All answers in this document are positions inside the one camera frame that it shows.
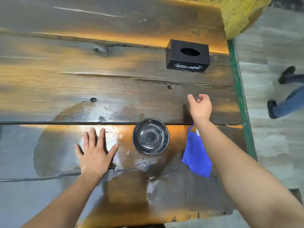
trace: hand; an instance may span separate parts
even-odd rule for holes
[[[98,181],[108,170],[109,165],[114,157],[118,144],[115,144],[107,154],[104,150],[104,128],[101,128],[99,137],[96,143],[96,131],[92,127],[89,134],[83,133],[83,148],[82,152],[79,145],[75,145],[76,155],[79,159],[81,174],[89,174],[98,178]]]
[[[212,105],[207,94],[200,94],[197,100],[189,94],[190,114],[194,121],[198,119],[209,120],[212,111]]]

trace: yellow textured surface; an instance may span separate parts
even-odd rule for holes
[[[247,29],[262,14],[272,0],[197,0],[200,3],[216,3],[221,6],[227,39]]]

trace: black shoe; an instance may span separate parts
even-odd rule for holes
[[[276,119],[278,118],[274,113],[273,113],[273,107],[277,106],[277,102],[275,100],[269,100],[267,102],[267,108],[268,108],[268,114],[271,119]]]
[[[283,72],[282,72],[282,74],[281,74],[281,76],[280,76],[280,78],[279,78],[279,83],[281,84],[281,85],[283,85],[283,84],[286,84],[287,83],[287,80],[286,80],[286,78],[284,77],[286,74],[294,74],[294,72],[295,72],[295,67],[294,66],[289,66],[289,67],[287,67],[287,69],[285,69]]]

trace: forearm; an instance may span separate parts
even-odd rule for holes
[[[81,174],[74,184],[22,228],[74,228],[98,178]]]
[[[249,225],[267,227],[273,211],[278,215],[276,220],[283,222],[280,207],[284,215],[289,207],[303,214],[293,195],[210,121],[200,119],[195,125],[224,188]]]

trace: gray wood floor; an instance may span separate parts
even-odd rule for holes
[[[280,85],[288,66],[304,73],[304,14],[267,8],[235,38],[241,78],[258,161],[287,188],[304,194],[304,109],[270,119],[267,101],[284,101],[301,84]],[[248,227],[241,215],[168,223],[166,227]]]

